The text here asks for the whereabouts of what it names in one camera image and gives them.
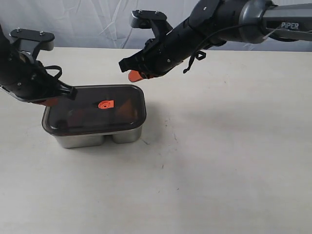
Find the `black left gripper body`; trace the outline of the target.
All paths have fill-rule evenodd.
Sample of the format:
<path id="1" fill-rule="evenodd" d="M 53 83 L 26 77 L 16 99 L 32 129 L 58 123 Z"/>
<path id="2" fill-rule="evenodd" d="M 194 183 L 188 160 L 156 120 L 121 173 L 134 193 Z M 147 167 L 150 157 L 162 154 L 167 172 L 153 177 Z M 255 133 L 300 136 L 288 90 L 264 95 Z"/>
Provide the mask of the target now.
<path id="1" fill-rule="evenodd" d="M 77 90 L 59 80 L 61 67 L 44 67 L 22 53 L 9 53 L 0 58 L 0 88 L 22 102 L 52 98 L 75 99 Z"/>

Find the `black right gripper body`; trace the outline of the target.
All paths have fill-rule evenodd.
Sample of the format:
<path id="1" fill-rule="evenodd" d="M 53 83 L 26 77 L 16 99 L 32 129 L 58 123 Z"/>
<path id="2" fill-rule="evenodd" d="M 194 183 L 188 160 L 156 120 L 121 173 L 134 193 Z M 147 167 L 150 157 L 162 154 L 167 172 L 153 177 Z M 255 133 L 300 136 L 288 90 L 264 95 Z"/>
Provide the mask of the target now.
<path id="1" fill-rule="evenodd" d="M 190 56 L 190 42 L 182 37 L 155 39 L 142 50 L 119 62 L 122 72 L 134 70 L 144 78 L 160 77 Z"/>

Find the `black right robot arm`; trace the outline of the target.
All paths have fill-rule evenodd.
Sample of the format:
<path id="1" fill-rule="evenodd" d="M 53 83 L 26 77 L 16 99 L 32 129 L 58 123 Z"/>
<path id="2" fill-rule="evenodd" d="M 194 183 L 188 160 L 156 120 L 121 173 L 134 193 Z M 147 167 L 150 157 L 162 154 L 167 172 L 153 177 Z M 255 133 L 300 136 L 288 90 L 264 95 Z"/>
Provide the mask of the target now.
<path id="1" fill-rule="evenodd" d="M 195 60 L 205 59 L 207 49 L 229 41 L 311 41 L 312 6 L 280 6 L 271 0 L 200 0 L 176 27 L 164 13 L 151 10 L 134 10 L 131 27 L 154 34 L 142 50 L 119 62 L 121 72 L 137 82 L 164 76 L 185 60 L 192 66 Z"/>

